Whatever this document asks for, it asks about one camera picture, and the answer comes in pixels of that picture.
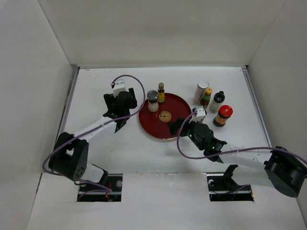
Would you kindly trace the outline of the salt grinder black cap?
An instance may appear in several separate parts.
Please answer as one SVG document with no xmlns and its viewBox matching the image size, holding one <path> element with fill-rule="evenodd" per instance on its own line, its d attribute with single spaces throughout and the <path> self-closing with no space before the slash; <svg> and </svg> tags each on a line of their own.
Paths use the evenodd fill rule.
<svg viewBox="0 0 307 230">
<path fill-rule="evenodd" d="M 150 90 L 147 92 L 147 100 L 148 100 L 148 110 L 150 112 L 158 111 L 158 92 L 155 90 Z"/>
</svg>

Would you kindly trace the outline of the small yellow label sauce bottle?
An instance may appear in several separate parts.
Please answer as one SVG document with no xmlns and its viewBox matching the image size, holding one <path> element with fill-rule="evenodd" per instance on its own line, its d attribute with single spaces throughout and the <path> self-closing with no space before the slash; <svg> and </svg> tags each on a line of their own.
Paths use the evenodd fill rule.
<svg viewBox="0 0 307 230">
<path fill-rule="evenodd" d="M 163 103 L 165 101 L 165 89 L 164 84 L 160 82 L 158 84 L 158 103 Z"/>
</svg>

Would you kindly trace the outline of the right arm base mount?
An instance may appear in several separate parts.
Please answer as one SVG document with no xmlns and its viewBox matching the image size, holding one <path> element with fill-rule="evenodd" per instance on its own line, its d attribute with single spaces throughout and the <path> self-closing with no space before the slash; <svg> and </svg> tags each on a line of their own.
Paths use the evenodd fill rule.
<svg viewBox="0 0 307 230">
<path fill-rule="evenodd" d="M 230 165 L 225 172 L 207 174 L 209 199 L 211 202 L 254 201 L 249 184 L 238 185 L 233 180 L 238 165 Z"/>
</svg>

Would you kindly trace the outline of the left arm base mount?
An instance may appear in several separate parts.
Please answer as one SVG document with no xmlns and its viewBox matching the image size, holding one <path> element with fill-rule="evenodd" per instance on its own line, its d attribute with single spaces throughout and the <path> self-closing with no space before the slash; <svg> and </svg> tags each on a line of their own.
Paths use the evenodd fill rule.
<svg viewBox="0 0 307 230">
<path fill-rule="evenodd" d="M 103 170 L 99 182 L 81 179 L 75 185 L 79 186 L 77 202 L 121 202 L 123 174 Z"/>
</svg>

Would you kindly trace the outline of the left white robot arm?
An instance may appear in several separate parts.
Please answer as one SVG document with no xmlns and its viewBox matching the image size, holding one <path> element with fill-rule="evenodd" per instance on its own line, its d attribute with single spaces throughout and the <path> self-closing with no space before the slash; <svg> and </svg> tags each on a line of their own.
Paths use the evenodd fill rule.
<svg viewBox="0 0 307 230">
<path fill-rule="evenodd" d="M 63 132 L 58 137 L 48 168 L 71 181 L 91 181 L 92 187 L 103 191 L 107 187 L 106 171 L 88 164 L 89 148 L 123 128 L 130 110 L 137 107 L 134 89 L 121 91 L 117 96 L 105 94 L 107 112 L 90 125 L 74 134 Z"/>
</svg>

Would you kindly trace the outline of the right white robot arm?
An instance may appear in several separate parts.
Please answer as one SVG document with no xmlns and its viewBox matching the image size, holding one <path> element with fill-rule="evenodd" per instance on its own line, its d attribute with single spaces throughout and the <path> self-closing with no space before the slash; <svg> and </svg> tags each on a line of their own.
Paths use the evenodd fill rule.
<svg viewBox="0 0 307 230">
<path fill-rule="evenodd" d="M 307 178 L 307 161 L 283 147 L 236 147 L 215 138 L 206 124 L 191 118 L 179 118 L 167 126 L 172 135 L 188 137 L 203 152 L 201 159 L 265 172 L 268 179 L 261 184 L 285 196 L 297 198 Z"/>
</svg>

